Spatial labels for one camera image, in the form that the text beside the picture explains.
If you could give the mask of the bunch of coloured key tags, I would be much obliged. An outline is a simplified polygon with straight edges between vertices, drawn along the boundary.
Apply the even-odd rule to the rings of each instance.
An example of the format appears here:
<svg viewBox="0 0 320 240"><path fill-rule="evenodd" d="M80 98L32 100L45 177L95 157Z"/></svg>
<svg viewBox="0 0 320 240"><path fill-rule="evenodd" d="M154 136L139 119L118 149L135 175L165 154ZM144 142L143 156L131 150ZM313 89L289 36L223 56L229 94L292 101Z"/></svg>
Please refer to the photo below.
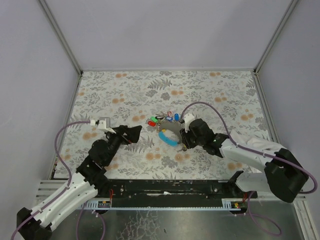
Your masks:
<svg viewBox="0 0 320 240"><path fill-rule="evenodd" d="M183 143L181 134L183 123L180 114L171 111L152 115L147 122L150 127L156 129L160 140L171 147L177 147Z"/></svg>

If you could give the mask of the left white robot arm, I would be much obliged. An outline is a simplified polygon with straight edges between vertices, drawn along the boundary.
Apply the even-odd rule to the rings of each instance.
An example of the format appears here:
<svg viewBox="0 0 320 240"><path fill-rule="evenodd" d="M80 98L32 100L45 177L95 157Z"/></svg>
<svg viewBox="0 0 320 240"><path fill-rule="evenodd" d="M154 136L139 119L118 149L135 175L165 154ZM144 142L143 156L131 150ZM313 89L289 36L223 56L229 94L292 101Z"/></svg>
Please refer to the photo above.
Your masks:
<svg viewBox="0 0 320 240"><path fill-rule="evenodd" d="M139 141L141 125L104 129L106 139L96 140L87 157L68 181L42 203L32 209L23 207L16 215L16 233L25 240L48 240L54 229L79 205L96 196L112 193L106 177L110 165L121 145Z"/></svg>

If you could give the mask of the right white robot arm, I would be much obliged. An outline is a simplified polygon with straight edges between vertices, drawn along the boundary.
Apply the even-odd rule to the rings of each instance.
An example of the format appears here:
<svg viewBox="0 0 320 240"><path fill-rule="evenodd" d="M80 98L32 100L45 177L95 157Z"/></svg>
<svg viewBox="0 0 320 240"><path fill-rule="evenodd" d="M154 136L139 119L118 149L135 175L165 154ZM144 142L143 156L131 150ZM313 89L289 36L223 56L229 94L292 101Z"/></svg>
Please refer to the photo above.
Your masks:
<svg viewBox="0 0 320 240"><path fill-rule="evenodd" d="M253 138L214 133L208 124L192 114L184 117L180 130L187 149L202 147L209 155L244 163L257 173L241 173L235 184L244 192L270 192L278 199L292 203L309 179L293 154L282 145L264 140L253 144Z"/></svg>

